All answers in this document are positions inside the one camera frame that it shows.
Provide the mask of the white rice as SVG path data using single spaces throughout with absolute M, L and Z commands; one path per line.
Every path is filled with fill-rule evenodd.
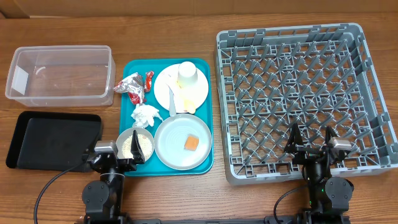
M 150 156 L 152 155 L 152 143 L 150 139 L 143 135 L 143 134 L 138 134 L 138 139 L 139 139 L 139 144 L 141 146 L 142 152 L 145 156 L 145 160 L 148 160 Z M 121 154 L 123 159 L 128 159 L 132 158 L 131 154 L 131 141 L 132 141 L 132 136 L 129 136 L 122 144 L 122 149 L 121 149 Z

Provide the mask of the grey bowl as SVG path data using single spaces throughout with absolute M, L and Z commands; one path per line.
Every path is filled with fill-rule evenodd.
M 119 159 L 132 159 L 133 153 L 131 152 L 131 143 L 133 132 L 136 131 L 142 153 L 147 161 L 154 152 L 154 138 L 151 133 L 144 128 L 129 128 L 123 131 L 117 141 Z

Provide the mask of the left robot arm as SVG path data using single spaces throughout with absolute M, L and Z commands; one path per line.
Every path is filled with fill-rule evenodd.
M 92 181 L 82 192 L 85 204 L 84 223 L 132 223 L 128 213 L 121 211 L 125 173 L 137 170 L 145 162 L 137 132 L 132 132 L 132 157 L 120 159 L 114 141 L 98 141 L 88 153 L 87 163 L 100 173 L 100 180 Z

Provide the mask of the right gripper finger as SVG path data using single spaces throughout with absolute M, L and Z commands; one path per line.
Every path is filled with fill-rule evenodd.
M 300 129 L 297 123 L 294 123 L 290 129 L 290 136 L 287 140 L 287 144 L 284 147 L 286 153 L 297 153 L 299 148 L 303 146 L 303 140 L 300 133 Z
M 335 131 L 333 130 L 333 128 L 331 126 L 327 126 L 326 127 L 326 131 L 325 131 L 325 143 L 324 145 L 330 145 L 332 142 L 332 139 L 337 137 L 337 134 L 335 133 Z

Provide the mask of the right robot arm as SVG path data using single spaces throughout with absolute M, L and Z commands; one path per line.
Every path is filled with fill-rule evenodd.
M 295 123 L 284 151 L 294 155 L 293 164 L 302 166 L 310 204 L 310 208 L 294 215 L 288 223 L 349 223 L 349 217 L 343 214 L 349 210 L 354 185 L 348 179 L 333 177 L 331 166 L 344 161 L 351 151 L 351 143 L 327 126 L 322 146 L 305 146 Z

